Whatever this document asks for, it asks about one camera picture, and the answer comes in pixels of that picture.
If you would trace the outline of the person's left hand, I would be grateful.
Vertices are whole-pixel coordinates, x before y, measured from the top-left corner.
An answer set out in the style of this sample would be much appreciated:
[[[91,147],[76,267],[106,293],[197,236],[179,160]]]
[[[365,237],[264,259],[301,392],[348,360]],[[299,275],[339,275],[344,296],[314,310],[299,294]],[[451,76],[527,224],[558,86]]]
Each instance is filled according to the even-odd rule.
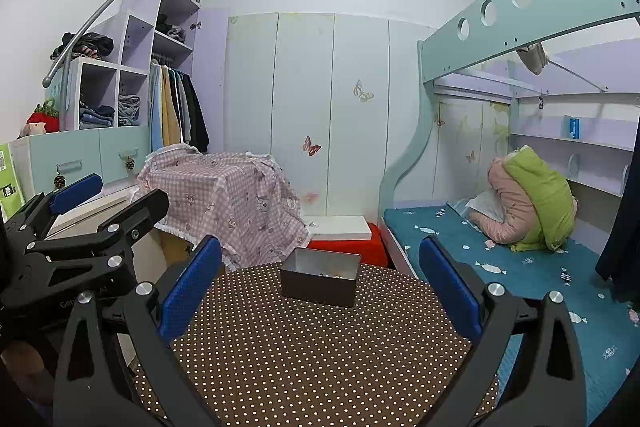
[[[40,354],[28,343],[11,343],[2,350],[1,360],[14,379],[32,377],[44,371]]]

